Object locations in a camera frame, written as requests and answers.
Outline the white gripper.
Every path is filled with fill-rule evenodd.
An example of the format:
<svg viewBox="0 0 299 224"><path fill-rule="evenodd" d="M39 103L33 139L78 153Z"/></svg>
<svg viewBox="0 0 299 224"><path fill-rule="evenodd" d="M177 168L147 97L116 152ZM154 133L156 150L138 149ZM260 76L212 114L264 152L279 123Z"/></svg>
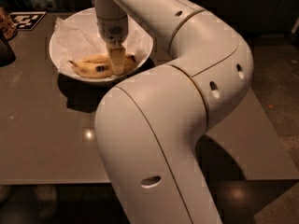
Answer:
<svg viewBox="0 0 299 224"><path fill-rule="evenodd" d="M113 73L119 76L124 71L125 48L123 42L128 36L129 23L128 16L120 18L102 18L96 16L99 35L105 41L107 54L110 59Z"/></svg>

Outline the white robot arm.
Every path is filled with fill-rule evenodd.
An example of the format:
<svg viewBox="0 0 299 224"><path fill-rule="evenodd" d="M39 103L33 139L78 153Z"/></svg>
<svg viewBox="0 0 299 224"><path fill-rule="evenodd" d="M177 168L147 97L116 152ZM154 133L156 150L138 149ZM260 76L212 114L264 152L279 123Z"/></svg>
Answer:
<svg viewBox="0 0 299 224"><path fill-rule="evenodd" d="M102 36L129 15L170 61L113 87L95 131L102 161L130 224L222 224L195 146L246 96L248 44L188 0L94 0Z"/></svg>

